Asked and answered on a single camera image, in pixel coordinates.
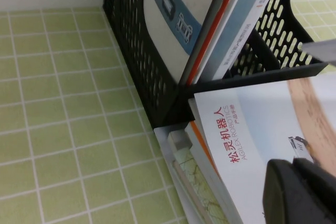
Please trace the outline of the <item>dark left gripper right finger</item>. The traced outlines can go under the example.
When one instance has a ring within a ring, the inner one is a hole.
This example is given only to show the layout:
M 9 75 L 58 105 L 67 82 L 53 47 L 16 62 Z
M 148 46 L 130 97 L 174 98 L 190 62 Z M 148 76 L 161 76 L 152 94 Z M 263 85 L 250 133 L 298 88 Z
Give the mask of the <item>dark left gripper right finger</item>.
M 302 223 L 335 223 L 335 177 L 304 158 L 294 159 L 293 166 L 307 194 L 299 207 Z

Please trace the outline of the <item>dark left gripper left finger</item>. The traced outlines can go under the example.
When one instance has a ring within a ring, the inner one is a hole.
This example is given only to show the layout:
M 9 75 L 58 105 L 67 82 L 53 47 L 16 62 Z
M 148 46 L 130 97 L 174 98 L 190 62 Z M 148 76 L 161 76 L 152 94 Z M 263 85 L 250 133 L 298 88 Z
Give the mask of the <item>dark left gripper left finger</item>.
M 271 159 L 262 198 L 266 223 L 322 223 L 319 199 L 293 164 Z

